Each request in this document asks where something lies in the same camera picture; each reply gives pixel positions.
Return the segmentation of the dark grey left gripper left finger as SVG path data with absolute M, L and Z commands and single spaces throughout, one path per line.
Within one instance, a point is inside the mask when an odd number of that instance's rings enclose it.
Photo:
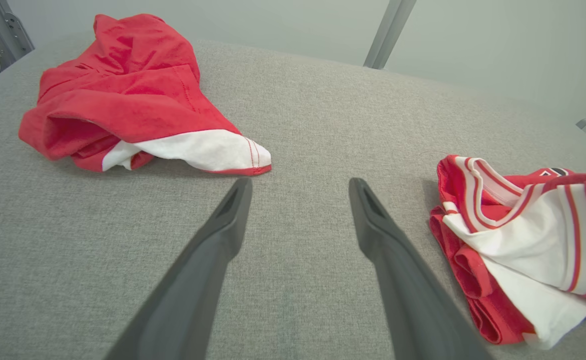
M 238 178 L 169 267 L 104 360 L 205 360 L 227 266 L 238 255 L 253 183 Z

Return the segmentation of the red and white basketball shorts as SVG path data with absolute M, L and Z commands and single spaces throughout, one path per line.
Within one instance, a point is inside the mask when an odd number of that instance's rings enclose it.
M 213 174 L 258 176 L 271 154 L 242 135 L 200 89 L 193 46 L 153 14 L 97 14 L 94 42 L 44 71 L 18 136 L 50 161 L 103 173 L 154 158 Z

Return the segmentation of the red number 23 basketball jersey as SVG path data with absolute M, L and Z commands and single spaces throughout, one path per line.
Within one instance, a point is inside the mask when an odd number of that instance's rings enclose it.
M 586 173 L 503 176 L 460 155 L 436 171 L 430 230 L 481 337 L 551 349 L 586 319 Z

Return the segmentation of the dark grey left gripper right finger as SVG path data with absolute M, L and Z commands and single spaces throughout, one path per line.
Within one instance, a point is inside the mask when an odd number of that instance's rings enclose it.
M 494 360 L 363 178 L 348 196 L 360 250 L 373 264 L 395 360 Z

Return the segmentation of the grey partition frame post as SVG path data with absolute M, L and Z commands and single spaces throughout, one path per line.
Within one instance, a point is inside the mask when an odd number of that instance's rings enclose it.
M 388 0 L 363 66 L 384 69 L 418 0 Z

